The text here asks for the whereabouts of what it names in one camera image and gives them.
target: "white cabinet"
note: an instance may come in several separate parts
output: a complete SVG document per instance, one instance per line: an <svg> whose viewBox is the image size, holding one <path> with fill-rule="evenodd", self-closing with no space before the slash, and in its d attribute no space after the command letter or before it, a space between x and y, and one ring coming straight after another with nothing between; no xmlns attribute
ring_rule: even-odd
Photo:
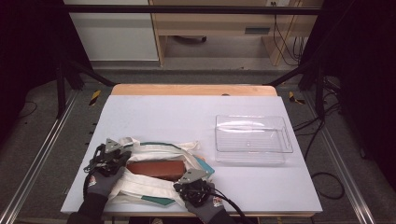
<svg viewBox="0 0 396 224"><path fill-rule="evenodd" d="M64 0L67 5L148 5L147 0ZM91 61L158 61L149 13L70 13Z"/></svg>

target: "black glove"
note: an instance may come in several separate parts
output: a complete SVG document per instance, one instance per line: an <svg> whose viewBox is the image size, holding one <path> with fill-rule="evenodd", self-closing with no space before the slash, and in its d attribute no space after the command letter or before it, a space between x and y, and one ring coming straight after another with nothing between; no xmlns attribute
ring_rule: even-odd
<svg viewBox="0 0 396 224"><path fill-rule="evenodd" d="M208 183L207 185L212 188L211 192L215 193L215 184ZM225 208L222 203L221 198L210 195L206 202L199 207L194 207L189 202L185 202L186 208L189 212L194 213L198 218L200 218L204 223L209 223L209 221L217 215L219 212L224 211Z"/></svg>
<svg viewBox="0 0 396 224"><path fill-rule="evenodd" d="M99 172L93 173L88 183L87 193L96 193L108 197L124 171L125 167L121 167L114 175L108 177L103 176Z"/></svg>

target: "white table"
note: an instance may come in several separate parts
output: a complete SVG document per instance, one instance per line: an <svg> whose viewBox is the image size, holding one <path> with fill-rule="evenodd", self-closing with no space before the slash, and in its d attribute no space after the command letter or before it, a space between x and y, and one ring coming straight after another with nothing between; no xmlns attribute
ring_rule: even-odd
<svg viewBox="0 0 396 224"><path fill-rule="evenodd" d="M237 166L215 161L216 115L280 116L285 119L293 152L278 165ZM83 202L83 172L96 147L107 138L133 137L147 141L183 143L199 141L197 154L215 169L216 188L247 216L305 216L322 211L302 152L278 96L115 95L109 96L62 212L76 212ZM227 211L236 214L225 203ZM191 216L177 203L107 204L111 216Z"/></svg>

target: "clear plastic container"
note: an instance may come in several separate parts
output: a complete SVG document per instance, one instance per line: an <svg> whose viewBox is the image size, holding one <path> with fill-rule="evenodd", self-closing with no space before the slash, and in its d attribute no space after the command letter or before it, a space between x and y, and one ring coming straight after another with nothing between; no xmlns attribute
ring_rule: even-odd
<svg viewBox="0 0 396 224"><path fill-rule="evenodd" d="M283 163L291 152L282 117L216 116L216 161Z"/></svg>

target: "brown box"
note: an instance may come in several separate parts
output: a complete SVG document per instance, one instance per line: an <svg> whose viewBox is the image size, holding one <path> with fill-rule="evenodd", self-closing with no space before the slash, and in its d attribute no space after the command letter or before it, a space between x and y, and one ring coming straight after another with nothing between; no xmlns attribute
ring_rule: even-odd
<svg viewBox="0 0 396 224"><path fill-rule="evenodd" d="M186 172L183 161L135 161L127 169L136 175L147 175L169 181L178 181Z"/></svg>

